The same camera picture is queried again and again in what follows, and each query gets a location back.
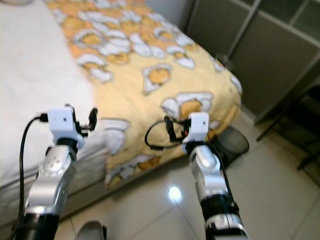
white bedsheet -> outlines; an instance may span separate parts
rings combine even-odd
[[[0,186],[19,177],[24,128],[37,113],[65,103],[88,122],[93,88],[65,45],[64,36],[41,0],[10,6],[0,2]],[[38,167],[52,136],[34,123],[27,135],[24,169]]]

white floor tile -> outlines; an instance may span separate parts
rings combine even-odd
[[[56,240],[74,240],[75,233],[73,226],[71,224],[70,218],[67,218],[60,222],[58,230],[56,231],[55,238]]]
[[[286,140],[274,131],[271,131],[270,134],[266,136],[266,138],[270,139],[273,143],[278,144],[279,146],[296,156],[297,159],[299,159],[297,166],[302,159],[308,156],[308,154],[305,151],[295,146],[293,143],[289,142],[288,140]]]
[[[227,170],[231,192],[252,240],[289,240],[289,234],[233,169]]]
[[[196,196],[195,179],[191,172],[189,159],[184,157],[158,170],[164,184],[168,189],[177,187],[181,191],[182,201],[190,195]]]
[[[256,141],[257,137],[264,128],[254,126],[254,123],[242,112],[231,123],[231,126],[239,130],[246,137],[249,142],[249,151],[253,151],[258,145],[264,142],[264,139],[262,139],[260,142]]]
[[[320,189],[296,170],[299,161],[268,139],[232,165],[252,194],[291,236],[320,194]]]
[[[202,215],[202,209],[197,196],[191,195],[187,200],[183,201],[179,207],[197,237],[200,240],[205,240],[205,219]]]
[[[294,240],[320,239],[320,198],[316,201],[302,225],[298,228]]]
[[[132,240],[198,240],[178,207],[139,232]]]
[[[235,201],[240,207],[240,216],[243,224],[253,240],[289,240],[290,237],[276,220],[268,213],[268,210],[257,199],[232,170],[227,171],[231,191]],[[204,240],[204,218],[199,201],[192,197],[180,204],[183,215],[190,223],[200,240]]]
[[[151,173],[71,219],[77,232],[85,222],[98,220],[107,226],[109,239],[127,240],[174,206],[163,181]]]

yellow blanket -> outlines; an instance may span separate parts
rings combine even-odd
[[[208,112],[212,137],[238,113],[238,79],[142,1],[46,4],[94,85],[108,184],[183,155],[180,147],[158,152],[144,143],[147,129],[165,115],[185,119],[191,112]],[[150,135],[158,145],[168,144],[168,138],[165,128]]]

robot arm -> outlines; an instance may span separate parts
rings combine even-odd
[[[205,144],[209,130],[206,112],[191,113],[190,128],[182,141],[189,154],[195,188],[205,220],[207,240],[249,240],[234,202],[228,178],[222,171],[221,161]]]
[[[80,126],[71,106],[52,109],[47,113],[55,146],[49,147],[38,168],[25,210],[20,217],[16,240],[53,240],[64,209],[68,186],[76,174],[77,151],[85,144],[87,131],[97,122],[97,109],[89,116],[89,125]]]

black wire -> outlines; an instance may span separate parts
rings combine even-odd
[[[144,136],[144,142],[145,144],[150,148],[150,149],[154,149],[154,150],[163,150],[163,149],[172,149],[175,148],[179,145],[181,145],[182,143],[176,143],[176,144],[172,144],[172,145],[167,145],[167,146],[160,146],[160,145],[152,145],[148,142],[148,135],[151,131],[151,129],[153,129],[156,125],[158,124],[162,124],[165,123],[165,120],[160,120],[157,121],[156,123],[154,123],[153,125],[151,125],[151,127],[148,129],[148,131],[146,131],[145,136]]]
[[[19,220],[23,214],[24,211],[24,204],[25,204],[25,176],[24,176],[24,150],[25,150],[25,142],[26,142],[26,136],[27,132],[31,126],[31,124],[35,120],[39,120],[40,117],[36,116],[33,119],[29,121],[29,123],[26,125],[23,135],[22,135],[22,140],[21,140],[21,146],[20,146],[20,155],[19,155],[19,173],[20,173],[20,196],[19,196],[19,212],[18,212],[18,218],[16,221],[16,224],[14,226],[14,229],[12,230],[10,236],[7,238],[7,240],[12,240],[14,236],[16,235],[17,231],[17,225],[19,223]]]

